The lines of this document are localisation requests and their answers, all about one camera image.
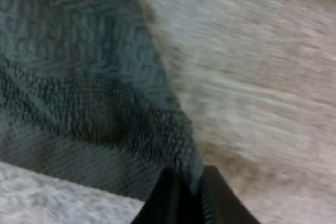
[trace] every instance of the textured fabric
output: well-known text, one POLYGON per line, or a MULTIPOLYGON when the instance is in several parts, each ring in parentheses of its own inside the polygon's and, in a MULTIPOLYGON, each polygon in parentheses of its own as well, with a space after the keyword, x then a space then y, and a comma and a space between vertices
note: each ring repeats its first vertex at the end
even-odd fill
POLYGON ((130 224, 143 203, 0 163, 0 223, 130 224))
POLYGON ((0 0, 0 159, 146 199, 202 163, 136 0, 0 0))

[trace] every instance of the dark gray fabric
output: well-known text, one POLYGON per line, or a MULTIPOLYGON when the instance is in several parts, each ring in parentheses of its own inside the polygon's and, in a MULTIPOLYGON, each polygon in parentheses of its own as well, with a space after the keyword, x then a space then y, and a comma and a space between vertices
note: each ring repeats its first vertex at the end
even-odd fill
POLYGON ((0 159, 146 199, 202 174, 136 0, 0 0, 0 159))

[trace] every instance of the blurry floor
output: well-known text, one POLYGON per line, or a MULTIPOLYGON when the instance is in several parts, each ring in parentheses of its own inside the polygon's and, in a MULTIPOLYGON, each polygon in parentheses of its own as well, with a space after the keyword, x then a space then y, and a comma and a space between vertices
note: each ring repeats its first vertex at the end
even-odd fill
POLYGON ((336 222, 336 0, 142 0, 182 108, 263 223, 336 222))

